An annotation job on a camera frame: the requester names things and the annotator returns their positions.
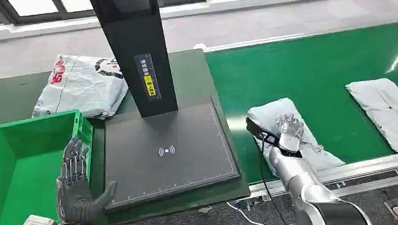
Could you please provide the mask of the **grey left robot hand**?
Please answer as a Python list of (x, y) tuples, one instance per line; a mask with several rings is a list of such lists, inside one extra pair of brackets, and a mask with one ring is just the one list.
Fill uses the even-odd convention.
[(63, 150), (60, 176), (56, 178), (57, 215), (65, 224), (85, 224), (93, 221), (112, 202), (117, 181), (110, 181), (101, 195), (94, 198), (86, 175), (86, 155), (89, 148), (73, 137)]

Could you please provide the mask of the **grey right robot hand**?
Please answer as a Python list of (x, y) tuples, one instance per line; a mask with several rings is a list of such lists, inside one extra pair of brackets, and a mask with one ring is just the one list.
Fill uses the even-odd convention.
[(279, 147), (295, 154), (304, 134), (304, 124), (293, 113), (284, 114), (278, 123)]

